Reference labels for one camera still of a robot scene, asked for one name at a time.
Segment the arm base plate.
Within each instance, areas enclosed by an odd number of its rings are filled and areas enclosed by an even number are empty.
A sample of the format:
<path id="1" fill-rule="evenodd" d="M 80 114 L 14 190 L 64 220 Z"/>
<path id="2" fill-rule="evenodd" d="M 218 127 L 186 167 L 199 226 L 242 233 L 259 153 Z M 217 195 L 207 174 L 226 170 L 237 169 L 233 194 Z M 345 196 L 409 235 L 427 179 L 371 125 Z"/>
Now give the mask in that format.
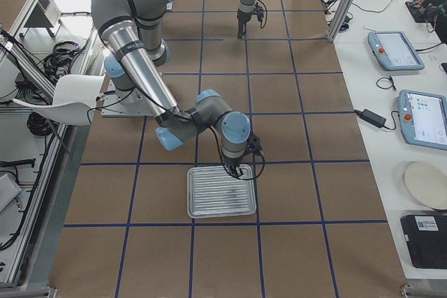
<path id="1" fill-rule="evenodd" d="M 153 117 L 149 100 L 145 98 L 128 77 L 111 78 L 105 95 L 101 115 L 103 117 Z"/>

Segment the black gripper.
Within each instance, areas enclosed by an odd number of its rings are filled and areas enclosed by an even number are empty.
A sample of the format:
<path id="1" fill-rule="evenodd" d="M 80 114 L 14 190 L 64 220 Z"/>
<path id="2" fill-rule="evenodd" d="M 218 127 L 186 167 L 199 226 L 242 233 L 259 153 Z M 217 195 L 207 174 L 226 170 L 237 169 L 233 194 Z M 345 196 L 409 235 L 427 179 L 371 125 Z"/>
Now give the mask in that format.
<path id="1" fill-rule="evenodd" d="M 240 168 L 240 164 L 232 158 L 223 159 L 223 166 L 225 171 L 232 177 L 241 177 L 244 174 Z"/>
<path id="2" fill-rule="evenodd" d="M 246 35 L 247 34 L 247 23 L 251 20 L 251 13 L 238 13 L 237 14 L 237 23 L 238 23 L 238 29 L 237 34 L 238 35 Z"/>

